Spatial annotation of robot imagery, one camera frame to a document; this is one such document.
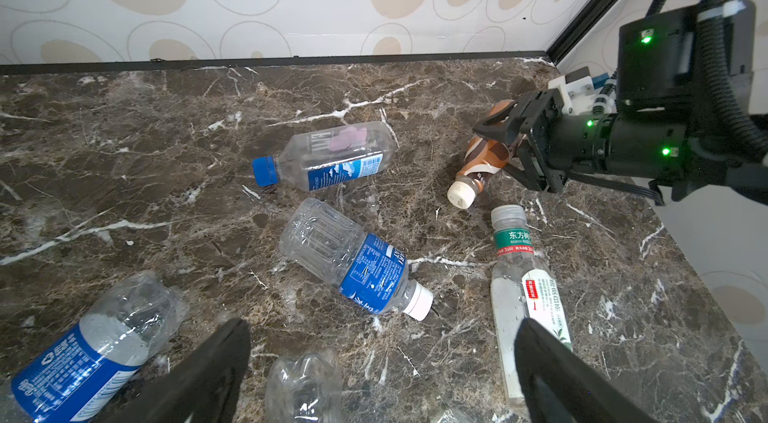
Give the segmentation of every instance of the clear plastic bottle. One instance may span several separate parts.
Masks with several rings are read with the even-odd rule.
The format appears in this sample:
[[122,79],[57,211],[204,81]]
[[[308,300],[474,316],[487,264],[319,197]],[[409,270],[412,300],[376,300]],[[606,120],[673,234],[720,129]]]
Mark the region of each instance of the clear plastic bottle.
[[498,351],[502,357],[507,403],[512,409],[520,409],[525,408],[525,399],[514,363],[514,339],[523,318],[535,319],[569,348],[571,335],[558,286],[547,265],[534,256],[523,207],[494,208],[491,223],[498,254],[491,280]]
[[329,349],[298,360],[279,358],[266,378],[268,423],[341,423],[341,368]]
[[154,272],[116,284],[0,387],[0,422],[85,421],[174,335],[188,306]]
[[422,321],[432,307],[432,292],[408,279],[400,250],[319,199],[296,209],[280,251],[370,313],[396,309]]
[[360,122],[295,135],[278,157],[256,158],[256,184],[285,179],[304,191],[325,188],[383,171],[397,143],[381,121]]
[[431,423],[475,423],[464,411],[448,408],[431,420]]

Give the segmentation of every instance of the marble countertop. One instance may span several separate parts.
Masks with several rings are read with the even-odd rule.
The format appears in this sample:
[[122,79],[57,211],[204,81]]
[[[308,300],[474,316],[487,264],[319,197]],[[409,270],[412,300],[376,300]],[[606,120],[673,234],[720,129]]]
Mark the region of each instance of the marble countertop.
[[[520,421],[504,407],[489,297],[490,210],[518,203],[576,355],[660,421],[768,421],[764,374],[644,200],[576,182],[534,193],[506,176],[468,211],[446,199],[472,124],[556,74],[512,59],[3,77],[2,375],[154,269],[190,314],[97,421],[234,316],[253,347],[237,421],[264,419],[277,355],[323,347],[339,354],[350,422],[428,421],[445,402]],[[369,120],[397,135],[393,163],[313,196],[408,255],[436,296],[424,322],[374,317],[283,258],[277,239],[308,194],[259,188],[250,170],[293,134]]]

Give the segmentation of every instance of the green bottle label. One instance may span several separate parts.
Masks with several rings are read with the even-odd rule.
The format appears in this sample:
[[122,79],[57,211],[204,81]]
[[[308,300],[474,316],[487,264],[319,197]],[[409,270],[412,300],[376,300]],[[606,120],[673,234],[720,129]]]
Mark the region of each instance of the green bottle label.
[[520,252],[533,253],[531,233],[527,228],[503,229],[494,234],[493,240],[496,242],[497,255]]

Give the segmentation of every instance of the bottle cap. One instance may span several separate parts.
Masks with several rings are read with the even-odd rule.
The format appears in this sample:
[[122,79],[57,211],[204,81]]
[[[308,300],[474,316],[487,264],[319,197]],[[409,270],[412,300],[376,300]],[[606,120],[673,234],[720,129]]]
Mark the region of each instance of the bottle cap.
[[272,156],[256,158],[254,160],[254,176],[256,177],[256,184],[259,186],[274,185],[280,181],[275,169],[275,160]]
[[503,219],[522,219],[526,223],[525,210],[520,205],[497,206],[491,210],[491,224],[495,225]]
[[427,288],[424,288],[421,283],[415,283],[416,289],[413,292],[413,297],[411,298],[411,301],[408,302],[406,309],[402,310],[402,312],[420,322],[427,317],[427,313],[429,313],[429,309],[432,307],[432,300],[435,297],[432,296],[432,292]]
[[475,189],[463,181],[455,181],[448,188],[448,201],[456,208],[469,208],[476,196]]

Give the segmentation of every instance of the white bottle cap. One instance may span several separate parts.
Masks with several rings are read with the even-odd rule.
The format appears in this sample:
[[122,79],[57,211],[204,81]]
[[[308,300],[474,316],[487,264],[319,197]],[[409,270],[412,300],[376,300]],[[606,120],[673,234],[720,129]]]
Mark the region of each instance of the white bottle cap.
[[469,208],[476,196],[475,189],[463,181],[455,181],[448,188],[448,201],[456,208]]
[[525,209],[520,205],[497,206],[491,210],[492,225],[503,219],[522,219],[526,223],[528,222],[528,218],[525,217]]
[[402,312],[420,322],[427,317],[434,298],[431,291],[421,286],[421,283],[416,282],[416,290],[413,292],[413,297]]

